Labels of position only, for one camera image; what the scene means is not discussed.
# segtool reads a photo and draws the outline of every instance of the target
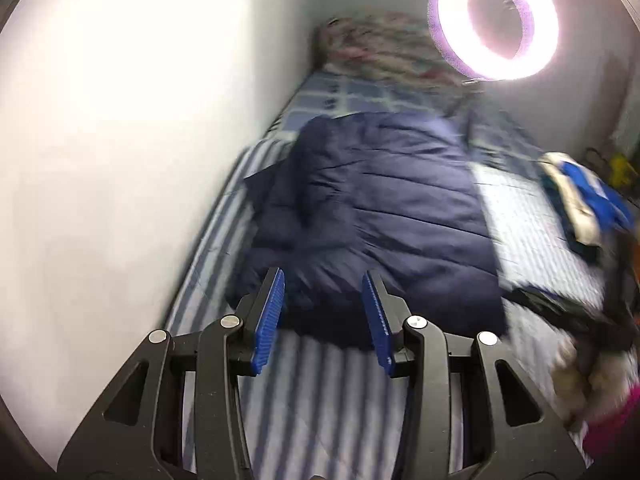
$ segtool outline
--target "blue striped bedsheet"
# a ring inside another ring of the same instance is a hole
[[[203,329],[230,312],[224,291],[245,237],[252,207],[242,179],[280,160],[286,140],[264,139],[244,152],[210,216],[166,329]],[[502,279],[532,283],[599,304],[602,277],[571,253],[542,188],[534,181],[474,165]],[[505,305],[510,341],[524,369],[552,402],[549,366],[564,335],[535,314]],[[406,396],[405,380],[390,380],[373,352],[341,350],[279,331],[269,364],[241,378],[242,418],[257,480],[390,478]],[[193,463],[193,375],[186,385],[185,466]],[[452,388],[451,470],[462,464],[459,389]]]

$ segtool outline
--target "white wall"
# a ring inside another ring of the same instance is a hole
[[[544,148],[580,155],[613,131],[638,30],[620,0],[553,1],[560,23],[553,60],[535,76],[489,88]],[[315,18],[361,6],[426,15],[427,2],[319,0]]]
[[[55,465],[156,327],[311,0],[21,0],[0,34],[0,393]]]

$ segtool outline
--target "purple ring light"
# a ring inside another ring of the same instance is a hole
[[[429,28],[449,64],[459,72],[487,80],[534,75],[558,46],[558,15],[552,0],[513,0],[522,22],[522,41],[509,59],[485,46],[475,32],[468,0],[429,0]]]

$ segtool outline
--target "floral blanket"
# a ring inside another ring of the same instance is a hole
[[[426,20],[402,12],[349,12],[320,27],[324,70],[431,88],[467,79],[440,55]]]

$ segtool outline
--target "mattress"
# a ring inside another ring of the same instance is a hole
[[[266,138],[240,156],[207,219],[168,316],[165,328],[172,335],[201,330],[231,311],[224,300],[225,289],[241,248],[252,235],[252,207],[242,179],[286,156],[296,128],[303,124],[303,119],[294,113],[302,111],[301,103],[307,105],[309,114],[314,109],[310,106],[312,101],[300,98],[320,96],[318,85],[325,85],[326,81],[338,85],[335,92],[325,92],[336,99],[334,108],[328,110],[335,115],[356,111],[352,109],[355,105],[350,104],[354,95],[350,89],[370,85],[342,76],[312,76]],[[374,86],[382,88],[383,93],[372,97],[373,102],[393,110],[399,110],[399,104],[406,102],[392,99],[396,94],[387,94],[392,91],[389,87]],[[333,88],[322,86],[322,92]],[[415,106],[430,106],[429,100],[420,98],[420,104]],[[497,143],[495,135],[492,137],[492,149],[502,162],[515,156],[533,163],[538,150],[528,139],[508,141]],[[489,141],[478,139],[478,145],[477,153],[482,155],[483,146],[488,146]],[[534,174],[508,173],[477,163],[473,164],[473,172],[496,243],[501,279],[513,285],[530,283],[599,305],[602,276],[569,251]],[[505,303],[514,354],[553,402],[549,367],[564,335],[535,314]],[[279,331],[269,365],[257,378],[241,378],[239,385],[255,478],[308,480],[314,474],[331,480],[390,478],[398,451],[406,384],[406,380],[386,377],[373,352],[343,350]],[[459,405],[458,394],[459,390],[452,388],[453,406]],[[185,467],[194,470],[192,395],[190,374],[184,404],[184,457]],[[457,409],[452,410],[452,418],[450,469],[455,471],[462,466],[462,422]]]

